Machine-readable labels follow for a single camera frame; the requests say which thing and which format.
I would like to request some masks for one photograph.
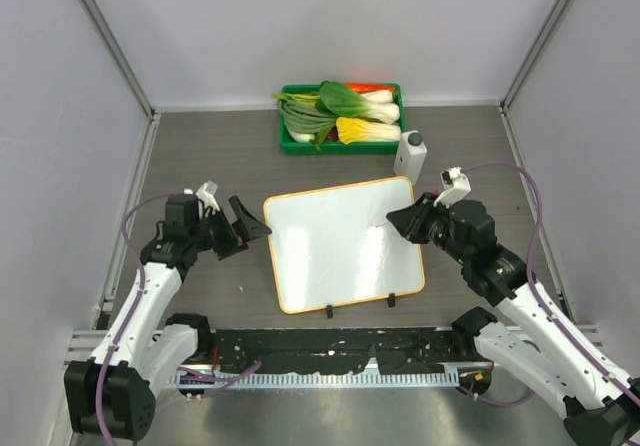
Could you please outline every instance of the carrot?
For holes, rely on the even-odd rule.
[[[353,89],[356,93],[369,93],[371,91],[395,91],[395,86],[388,84],[365,84],[365,83],[344,83]]]

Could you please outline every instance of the green crate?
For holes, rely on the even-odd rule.
[[[407,130],[407,125],[404,120],[404,108],[402,107],[402,93],[400,86],[395,83],[380,83],[396,87],[396,94],[394,95],[394,103],[400,107],[400,119],[398,120],[398,126],[402,132]],[[312,91],[318,91],[319,84],[288,84],[282,88],[283,93],[310,93]],[[396,154],[398,150],[397,142],[384,142],[384,143],[352,143],[343,144],[340,142],[332,143],[325,141],[320,147],[320,151],[311,143],[296,143],[287,128],[284,126],[284,118],[280,118],[280,136],[278,138],[280,147],[284,150],[285,154]]]

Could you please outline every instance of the bottle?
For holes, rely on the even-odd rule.
[[[393,164],[393,172],[396,176],[406,176],[415,185],[420,176],[420,170],[427,156],[427,147],[422,135],[418,131],[402,133],[398,143],[396,161]]]

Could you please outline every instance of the wooden tabletop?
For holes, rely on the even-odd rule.
[[[407,108],[409,129],[419,130],[428,148],[415,187],[416,196],[441,188],[439,172],[489,160],[513,161],[498,108],[494,106]],[[211,179],[219,186],[217,200],[230,219],[227,198],[238,195],[247,209],[262,219],[264,201],[274,195],[356,183],[393,175],[386,156],[287,156],[277,142],[276,111],[163,114],[142,198]],[[533,218],[518,174],[492,168],[469,175],[469,198],[482,201],[496,220],[500,243],[525,257]],[[163,201],[141,210],[132,237],[141,247],[163,217]],[[165,311],[207,315],[217,328],[305,328],[445,326],[474,306],[491,309],[460,276],[460,267],[432,245],[423,246],[427,285],[418,294],[399,298],[395,308],[375,301],[324,312],[284,314],[276,297],[269,248],[264,240],[223,261],[201,253],[186,281]],[[539,279],[556,298],[542,250],[534,264]],[[135,274],[127,258],[114,311],[128,294]]]

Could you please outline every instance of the white wall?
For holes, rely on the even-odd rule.
[[[640,373],[640,0],[575,0],[513,108],[574,309]]]
[[[97,1],[150,101],[202,109],[324,79],[497,103],[554,0]]]
[[[78,0],[0,0],[0,443],[43,445],[145,127]]]

